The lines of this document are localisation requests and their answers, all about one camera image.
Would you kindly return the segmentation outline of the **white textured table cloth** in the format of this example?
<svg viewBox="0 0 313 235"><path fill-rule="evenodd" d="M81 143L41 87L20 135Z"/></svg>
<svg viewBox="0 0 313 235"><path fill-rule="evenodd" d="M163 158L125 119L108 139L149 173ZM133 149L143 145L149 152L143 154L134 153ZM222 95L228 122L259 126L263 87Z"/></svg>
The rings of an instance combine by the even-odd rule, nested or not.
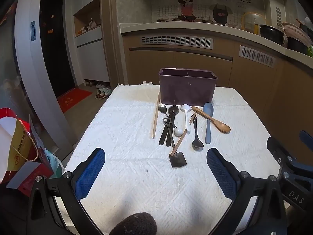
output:
<svg viewBox="0 0 313 235"><path fill-rule="evenodd" d="M204 140L207 127L198 117L179 147L187 165L172 168L171 148L159 144L164 123L163 114L155 116L158 93L152 84L117 86L67 163L66 170L73 171L95 148L104 150L104 166L81 201L104 234L139 212L154 217L158 234L208 234L231 202L207 165L210 147L253 177L279 173L266 147L270 135L265 126L235 89L222 87L214 91L213 116L231 132L211 127L211 144L197 152L192 141L195 136Z"/></svg>

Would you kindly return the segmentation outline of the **dark purple utensil caddy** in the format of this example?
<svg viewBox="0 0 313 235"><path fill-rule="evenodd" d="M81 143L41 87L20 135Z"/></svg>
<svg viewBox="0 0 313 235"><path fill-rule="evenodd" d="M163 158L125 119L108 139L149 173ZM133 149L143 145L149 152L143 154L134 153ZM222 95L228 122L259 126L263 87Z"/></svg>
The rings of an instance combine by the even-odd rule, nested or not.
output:
<svg viewBox="0 0 313 235"><path fill-rule="evenodd" d="M159 80L161 103L202 107L212 101L218 77L209 70L162 68Z"/></svg>

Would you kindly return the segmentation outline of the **red door mat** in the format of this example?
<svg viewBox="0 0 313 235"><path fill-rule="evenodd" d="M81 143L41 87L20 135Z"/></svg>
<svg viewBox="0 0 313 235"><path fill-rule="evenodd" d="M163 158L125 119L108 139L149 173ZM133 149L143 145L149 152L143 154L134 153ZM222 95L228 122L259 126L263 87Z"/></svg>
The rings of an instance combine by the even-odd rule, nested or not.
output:
<svg viewBox="0 0 313 235"><path fill-rule="evenodd" d="M63 113L77 105L80 101L90 96L92 92L82 90L80 88L73 88L69 92L57 98L58 104Z"/></svg>

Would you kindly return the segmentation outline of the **brown wooden spoon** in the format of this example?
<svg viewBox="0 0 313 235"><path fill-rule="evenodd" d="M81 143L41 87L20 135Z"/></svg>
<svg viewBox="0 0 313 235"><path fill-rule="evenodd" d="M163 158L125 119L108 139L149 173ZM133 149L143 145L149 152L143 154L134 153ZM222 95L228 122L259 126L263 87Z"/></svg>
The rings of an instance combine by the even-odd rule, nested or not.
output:
<svg viewBox="0 0 313 235"><path fill-rule="evenodd" d="M200 114L202 117L208 119L223 134L229 134L231 132L231 128L228 125L214 119L212 116L203 112L200 108L192 106L192 110L197 114Z"/></svg>

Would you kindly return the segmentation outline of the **pair of slippers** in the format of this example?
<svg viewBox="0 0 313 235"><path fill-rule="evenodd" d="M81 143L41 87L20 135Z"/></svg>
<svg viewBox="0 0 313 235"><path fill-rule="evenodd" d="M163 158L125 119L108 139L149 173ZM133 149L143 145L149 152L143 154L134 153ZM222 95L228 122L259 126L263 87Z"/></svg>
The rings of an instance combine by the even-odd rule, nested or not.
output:
<svg viewBox="0 0 313 235"><path fill-rule="evenodd" d="M98 100L102 100L108 98L112 94L112 89L110 87L104 87L97 90L95 98Z"/></svg>

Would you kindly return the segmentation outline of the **yellow rimmed glass lid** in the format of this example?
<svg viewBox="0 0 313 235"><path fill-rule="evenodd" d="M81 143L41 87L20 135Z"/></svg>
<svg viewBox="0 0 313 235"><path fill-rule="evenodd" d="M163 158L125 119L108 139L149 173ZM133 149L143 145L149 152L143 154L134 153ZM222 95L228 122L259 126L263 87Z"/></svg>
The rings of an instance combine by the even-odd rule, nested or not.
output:
<svg viewBox="0 0 313 235"><path fill-rule="evenodd" d="M259 35L261 24L266 24L266 19L261 14L247 12L241 17L241 28L244 31Z"/></svg>

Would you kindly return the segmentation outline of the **black microphone foam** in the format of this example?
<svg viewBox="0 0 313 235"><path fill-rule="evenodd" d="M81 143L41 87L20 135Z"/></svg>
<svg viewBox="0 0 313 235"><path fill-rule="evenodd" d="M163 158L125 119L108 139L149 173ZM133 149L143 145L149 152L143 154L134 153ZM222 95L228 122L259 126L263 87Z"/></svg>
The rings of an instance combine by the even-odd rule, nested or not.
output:
<svg viewBox="0 0 313 235"><path fill-rule="evenodd" d="M136 213L123 219L110 232L110 235L155 235L157 224L151 214Z"/></svg>

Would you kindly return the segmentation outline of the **black cooking pot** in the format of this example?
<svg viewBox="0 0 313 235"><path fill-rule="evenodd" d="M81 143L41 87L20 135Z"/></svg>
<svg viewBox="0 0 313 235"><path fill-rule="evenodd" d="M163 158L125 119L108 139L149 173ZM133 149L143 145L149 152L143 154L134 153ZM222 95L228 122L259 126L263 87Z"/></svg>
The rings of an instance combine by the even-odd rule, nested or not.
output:
<svg viewBox="0 0 313 235"><path fill-rule="evenodd" d="M284 33L274 27L271 27L269 25L260 24L260 35L270 41L273 41L274 43L277 43L279 45L283 45L284 42Z"/></svg>

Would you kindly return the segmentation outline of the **wooden chopstick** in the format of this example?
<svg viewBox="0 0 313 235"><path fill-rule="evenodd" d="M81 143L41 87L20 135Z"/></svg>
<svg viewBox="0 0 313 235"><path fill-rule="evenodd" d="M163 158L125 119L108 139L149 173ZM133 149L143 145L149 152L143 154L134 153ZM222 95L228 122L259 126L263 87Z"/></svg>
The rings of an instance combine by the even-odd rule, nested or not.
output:
<svg viewBox="0 0 313 235"><path fill-rule="evenodd" d="M160 99L161 99L161 94L159 92L158 96L157 96L156 108L155 108L155 112L154 112L153 130L152 130L152 138L153 139L155 138L155 135L156 135L157 117L158 117L158 112L159 112Z"/></svg>

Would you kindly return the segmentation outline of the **blue grey plastic spoon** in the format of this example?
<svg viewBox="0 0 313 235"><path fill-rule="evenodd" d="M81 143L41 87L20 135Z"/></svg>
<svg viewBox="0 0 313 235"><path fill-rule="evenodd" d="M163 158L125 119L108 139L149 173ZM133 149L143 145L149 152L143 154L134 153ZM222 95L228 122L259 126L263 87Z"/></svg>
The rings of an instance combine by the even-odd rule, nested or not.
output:
<svg viewBox="0 0 313 235"><path fill-rule="evenodd" d="M204 107L203 107L203 112L205 112L209 116L213 116L214 113L214 107L210 102L207 102ZM205 135L205 143L210 144L211 143L211 124L210 120L207 119L207 124L206 124L206 135Z"/></svg>

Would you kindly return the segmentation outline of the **white plastic ladle spoon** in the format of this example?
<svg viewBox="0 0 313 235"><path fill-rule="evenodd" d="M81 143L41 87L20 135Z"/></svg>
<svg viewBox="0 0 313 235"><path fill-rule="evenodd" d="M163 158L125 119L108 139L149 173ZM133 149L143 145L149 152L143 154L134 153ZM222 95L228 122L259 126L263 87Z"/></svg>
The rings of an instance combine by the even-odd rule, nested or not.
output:
<svg viewBox="0 0 313 235"><path fill-rule="evenodd" d="M186 128L186 131L187 131L187 133L190 133L191 132L191 127L190 127L188 113L191 111L191 107L189 105L187 105L187 104L183 104L181 106L180 110L185 115L185 128Z"/></svg>

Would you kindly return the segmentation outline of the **teal plastic bag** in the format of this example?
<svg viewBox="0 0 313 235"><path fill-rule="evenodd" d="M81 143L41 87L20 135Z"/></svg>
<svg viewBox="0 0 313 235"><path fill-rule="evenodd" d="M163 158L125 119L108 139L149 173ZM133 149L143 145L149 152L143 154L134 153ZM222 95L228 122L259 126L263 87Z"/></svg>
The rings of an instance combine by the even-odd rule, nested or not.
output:
<svg viewBox="0 0 313 235"><path fill-rule="evenodd" d="M53 152L50 152L49 150L45 149L45 155L47 159L49 160L50 166L53 170L53 175L50 176L50 178L59 178L64 173L64 166L60 159L54 155Z"/></svg>

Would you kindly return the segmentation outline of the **dark metal spoon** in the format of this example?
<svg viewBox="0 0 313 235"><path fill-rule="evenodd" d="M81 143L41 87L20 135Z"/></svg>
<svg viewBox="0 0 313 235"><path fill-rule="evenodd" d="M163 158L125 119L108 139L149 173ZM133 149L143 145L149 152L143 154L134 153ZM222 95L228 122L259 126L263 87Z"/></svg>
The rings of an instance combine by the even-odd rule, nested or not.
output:
<svg viewBox="0 0 313 235"><path fill-rule="evenodd" d="M197 132L197 117L195 116L193 119L193 125L194 125L194 130L195 130L195 138L192 142L192 148L195 151L202 151L204 144L202 143L202 141L199 139L198 137L198 132Z"/></svg>

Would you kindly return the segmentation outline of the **red yellow gift bag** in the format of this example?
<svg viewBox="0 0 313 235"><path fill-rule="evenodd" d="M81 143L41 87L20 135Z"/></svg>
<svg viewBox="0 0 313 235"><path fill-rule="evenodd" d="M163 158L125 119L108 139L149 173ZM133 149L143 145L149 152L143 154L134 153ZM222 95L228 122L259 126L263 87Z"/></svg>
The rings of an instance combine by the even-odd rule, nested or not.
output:
<svg viewBox="0 0 313 235"><path fill-rule="evenodd" d="M26 196L37 176L54 174L44 149L32 135L31 124L10 108L1 108L1 183Z"/></svg>

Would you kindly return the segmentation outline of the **black spatula wooden handle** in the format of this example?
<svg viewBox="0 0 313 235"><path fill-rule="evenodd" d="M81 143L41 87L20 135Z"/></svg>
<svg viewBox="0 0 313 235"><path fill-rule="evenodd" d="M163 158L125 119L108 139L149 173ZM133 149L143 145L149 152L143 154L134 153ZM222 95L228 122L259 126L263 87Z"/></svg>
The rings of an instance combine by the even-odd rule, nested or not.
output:
<svg viewBox="0 0 313 235"><path fill-rule="evenodd" d="M178 148L180 147L182 141L184 140L185 136L187 134L187 130L185 129L182 136L176 143L175 147L169 154L169 160L171 163L172 168L182 168L187 165L186 159L184 157L183 152L178 152Z"/></svg>

